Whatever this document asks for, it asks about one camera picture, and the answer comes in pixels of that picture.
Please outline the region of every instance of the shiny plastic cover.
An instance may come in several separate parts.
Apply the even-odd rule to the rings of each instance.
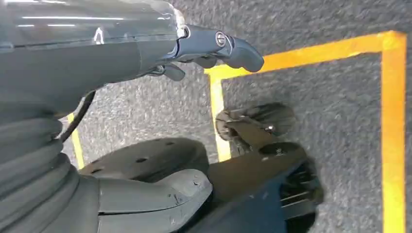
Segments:
[[[182,21],[157,0],[0,0],[0,52],[176,40]]]

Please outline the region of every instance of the yellow floor marking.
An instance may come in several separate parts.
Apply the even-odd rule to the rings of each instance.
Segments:
[[[382,53],[383,232],[405,232],[406,36],[386,37]]]
[[[406,35],[393,31],[265,56],[258,73],[382,52],[382,199],[383,232],[405,233],[405,70]],[[210,76],[213,124],[224,108],[222,80],[250,75],[227,65],[205,70]],[[230,147],[216,134],[219,161],[230,159]]]
[[[67,120],[69,120],[69,124],[73,122],[74,114],[70,113],[67,116]],[[71,140],[73,142],[74,155],[76,156],[77,160],[77,168],[82,169],[85,167],[85,161],[83,159],[82,145],[80,144],[79,131],[77,129],[75,129],[71,134]]]

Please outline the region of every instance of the screw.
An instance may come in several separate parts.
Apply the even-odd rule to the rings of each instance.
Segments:
[[[226,36],[222,32],[216,33],[216,44],[220,47],[226,44]]]

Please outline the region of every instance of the gray carpet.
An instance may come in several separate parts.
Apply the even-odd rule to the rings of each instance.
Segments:
[[[188,21],[244,38],[263,54],[387,30],[409,34],[407,0],[172,0]],[[163,136],[202,141],[211,162],[217,152],[209,83],[199,67],[182,65],[186,78],[144,77],[98,91],[79,128],[86,162],[121,147]],[[408,74],[412,57],[408,55]],[[412,84],[407,83],[407,203],[412,219]],[[226,106],[281,101],[298,124],[286,139],[316,159],[326,202],[312,232],[382,232],[380,56],[366,54],[223,82]],[[65,150],[73,154],[71,145]],[[412,221],[408,220],[408,232]]]

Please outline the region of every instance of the caster wheel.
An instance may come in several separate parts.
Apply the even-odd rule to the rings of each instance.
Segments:
[[[226,126],[226,122],[240,120],[242,116],[259,122],[275,136],[287,133],[296,122],[293,110],[277,102],[252,108],[242,108],[231,111],[223,110],[216,116],[216,130],[223,140],[229,141],[234,136],[237,136],[234,130]]]

